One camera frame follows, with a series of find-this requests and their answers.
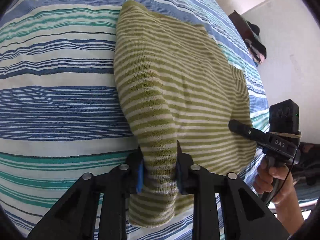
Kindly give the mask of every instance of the silver screw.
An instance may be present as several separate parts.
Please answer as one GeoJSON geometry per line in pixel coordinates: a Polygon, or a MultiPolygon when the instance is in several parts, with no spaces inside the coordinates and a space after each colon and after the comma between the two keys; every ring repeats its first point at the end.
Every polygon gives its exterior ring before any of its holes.
{"type": "Polygon", "coordinates": [[[230,173],[228,173],[228,178],[229,179],[236,179],[236,178],[238,178],[238,175],[235,174],[234,172],[230,172],[230,173]]]}
{"type": "Polygon", "coordinates": [[[84,180],[88,180],[88,179],[91,179],[92,178],[92,174],[89,173],[89,172],[86,172],[82,175],[82,179],[84,180]]]}
{"type": "Polygon", "coordinates": [[[126,171],[127,169],[129,169],[129,165],[128,164],[121,164],[119,166],[119,169],[121,169],[121,171],[126,171]]]}
{"type": "Polygon", "coordinates": [[[200,166],[199,166],[198,164],[192,164],[192,165],[190,166],[190,168],[191,168],[193,171],[199,171],[200,166]]]}

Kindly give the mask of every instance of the mattress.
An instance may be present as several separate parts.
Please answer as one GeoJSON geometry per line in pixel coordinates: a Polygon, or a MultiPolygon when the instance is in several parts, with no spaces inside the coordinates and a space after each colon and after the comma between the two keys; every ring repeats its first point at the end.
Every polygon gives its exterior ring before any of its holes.
{"type": "MultiPolygon", "coordinates": [[[[24,235],[83,173],[106,173],[137,148],[113,76],[115,27],[125,1],[15,0],[0,20],[0,204],[24,235]]],[[[204,25],[243,71],[253,126],[268,129],[259,73],[214,0],[135,1],[204,25]]],[[[257,151],[241,173],[248,183],[261,156],[257,151]]],[[[127,225],[128,239],[190,239],[191,231],[192,210],[159,228],[127,225]]]]}

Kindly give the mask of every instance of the knit fabric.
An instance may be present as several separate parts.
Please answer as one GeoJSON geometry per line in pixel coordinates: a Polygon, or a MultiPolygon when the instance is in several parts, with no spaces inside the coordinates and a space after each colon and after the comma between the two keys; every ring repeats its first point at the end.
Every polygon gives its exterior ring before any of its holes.
{"type": "Polygon", "coordinates": [[[252,160],[256,143],[228,129],[230,119],[252,125],[243,73],[203,26],[124,3],[114,74],[148,171],[142,193],[130,198],[131,224],[160,226],[192,205],[174,181],[177,140],[195,163],[218,174],[239,172],[252,160]]]}

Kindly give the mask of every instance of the person's arm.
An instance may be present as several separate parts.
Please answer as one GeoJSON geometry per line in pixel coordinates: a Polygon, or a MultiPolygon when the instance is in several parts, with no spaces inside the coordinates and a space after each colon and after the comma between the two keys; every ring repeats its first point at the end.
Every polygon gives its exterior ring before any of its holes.
{"type": "MultiPolygon", "coordinates": [[[[258,194],[272,191],[273,178],[284,180],[289,169],[285,167],[270,167],[267,171],[266,161],[263,159],[257,169],[258,175],[253,184],[258,194]]],[[[280,192],[273,198],[279,221],[289,234],[293,235],[303,224],[304,219],[299,207],[296,191],[293,187],[293,178],[290,173],[280,192]]]]}

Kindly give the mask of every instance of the hand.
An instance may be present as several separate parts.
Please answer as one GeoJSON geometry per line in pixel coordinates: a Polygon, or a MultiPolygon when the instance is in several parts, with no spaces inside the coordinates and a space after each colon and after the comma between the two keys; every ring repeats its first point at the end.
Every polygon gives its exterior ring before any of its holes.
{"type": "MultiPolygon", "coordinates": [[[[283,180],[287,176],[289,169],[287,166],[284,167],[270,167],[267,171],[267,162],[265,158],[262,159],[259,167],[257,168],[258,175],[255,178],[253,187],[258,194],[263,194],[264,192],[272,191],[272,181],[273,178],[278,178],[282,180],[280,185],[283,183],[283,180]]],[[[292,191],[293,187],[293,178],[290,173],[285,181],[285,184],[282,186],[280,192],[273,198],[272,202],[274,204],[279,204],[283,201],[292,191]]]]}

